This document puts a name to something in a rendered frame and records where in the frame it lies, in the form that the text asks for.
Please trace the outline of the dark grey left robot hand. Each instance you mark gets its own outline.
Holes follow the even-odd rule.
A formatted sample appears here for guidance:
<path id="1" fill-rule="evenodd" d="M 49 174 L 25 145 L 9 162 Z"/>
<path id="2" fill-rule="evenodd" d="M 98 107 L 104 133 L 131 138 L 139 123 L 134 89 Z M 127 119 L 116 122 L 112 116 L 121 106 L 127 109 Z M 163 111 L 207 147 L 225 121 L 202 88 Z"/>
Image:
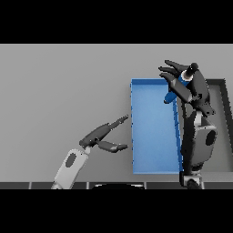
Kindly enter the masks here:
<path id="1" fill-rule="evenodd" d="M 107 152 L 116 153 L 128 148 L 128 145 L 115 144 L 111 142 L 104 141 L 104 138 L 109 134 L 114 128 L 118 127 L 120 124 L 123 124 L 128 119 L 128 116 L 122 116 L 117 119 L 112 124 L 106 123 L 100 127 L 97 127 L 89 134 L 87 134 L 83 139 L 79 141 L 79 145 L 83 149 L 88 147 L 94 147 L 98 145 L 100 149 L 103 149 Z"/>

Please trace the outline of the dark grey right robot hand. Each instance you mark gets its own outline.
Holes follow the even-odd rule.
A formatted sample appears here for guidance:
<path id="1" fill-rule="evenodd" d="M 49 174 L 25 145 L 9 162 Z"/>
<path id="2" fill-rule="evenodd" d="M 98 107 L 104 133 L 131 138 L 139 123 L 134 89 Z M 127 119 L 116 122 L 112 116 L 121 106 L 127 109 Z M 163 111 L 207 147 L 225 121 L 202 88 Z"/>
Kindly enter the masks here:
<path id="1" fill-rule="evenodd" d="M 161 66 L 159 70 L 161 71 L 160 76 L 165 80 L 166 78 L 174 78 L 174 68 L 172 66 Z M 189 103 L 182 100 L 185 104 L 190 104 L 195 110 L 200 111 L 204 117 L 216 113 L 215 109 L 210 104 L 208 84 L 199 69 L 194 74 L 193 80 L 187 85 L 187 88 L 191 91 L 193 99 Z"/>

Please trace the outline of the blue pipe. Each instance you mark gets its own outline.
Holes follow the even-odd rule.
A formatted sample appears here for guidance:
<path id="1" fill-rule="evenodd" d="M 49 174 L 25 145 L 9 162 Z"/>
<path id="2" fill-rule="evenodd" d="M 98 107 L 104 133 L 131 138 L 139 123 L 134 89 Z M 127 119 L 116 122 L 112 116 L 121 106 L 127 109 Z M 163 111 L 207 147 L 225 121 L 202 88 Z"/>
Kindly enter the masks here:
<path id="1" fill-rule="evenodd" d="M 193 80 L 194 74 L 198 71 L 198 64 L 192 63 L 189 66 L 184 66 L 169 60 L 166 60 L 166 64 L 174 68 L 174 78 L 166 78 L 168 92 L 164 103 L 171 103 L 177 96 L 184 102 L 189 103 L 193 96 L 187 85 Z"/>

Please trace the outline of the dark grey bin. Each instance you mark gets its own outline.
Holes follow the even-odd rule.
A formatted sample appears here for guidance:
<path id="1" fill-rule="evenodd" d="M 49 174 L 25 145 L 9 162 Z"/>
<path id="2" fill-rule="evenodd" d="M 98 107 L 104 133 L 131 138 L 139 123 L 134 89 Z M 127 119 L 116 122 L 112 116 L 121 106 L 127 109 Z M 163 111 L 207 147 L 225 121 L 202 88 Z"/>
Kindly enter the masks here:
<path id="1" fill-rule="evenodd" d="M 228 91 L 224 79 L 208 79 L 210 104 L 215 109 L 214 115 L 207 119 L 217 127 L 217 139 L 211 158 L 204 163 L 205 172 L 233 172 L 233 110 L 230 108 Z"/>

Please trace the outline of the blue bin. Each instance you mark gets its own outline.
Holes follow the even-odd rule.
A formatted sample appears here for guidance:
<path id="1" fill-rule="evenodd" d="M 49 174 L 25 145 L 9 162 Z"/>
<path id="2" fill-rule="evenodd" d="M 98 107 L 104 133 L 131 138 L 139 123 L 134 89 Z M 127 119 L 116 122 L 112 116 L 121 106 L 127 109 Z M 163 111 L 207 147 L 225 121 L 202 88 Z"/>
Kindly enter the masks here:
<path id="1" fill-rule="evenodd" d="M 132 78 L 131 139 L 133 174 L 178 174 L 182 169 L 177 100 L 165 104 L 162 78 Z"/>

